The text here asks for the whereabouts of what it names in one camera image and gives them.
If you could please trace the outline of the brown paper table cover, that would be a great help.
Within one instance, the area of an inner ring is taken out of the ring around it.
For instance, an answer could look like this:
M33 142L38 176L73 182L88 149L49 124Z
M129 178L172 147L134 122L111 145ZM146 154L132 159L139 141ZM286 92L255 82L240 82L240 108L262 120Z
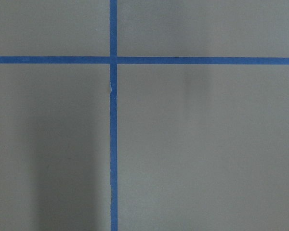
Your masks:
M289 57L289 0L120 0L119 56ZM0 64L0 231L110 229L107 64ZM289 231L289 65L120 64L121 231Z

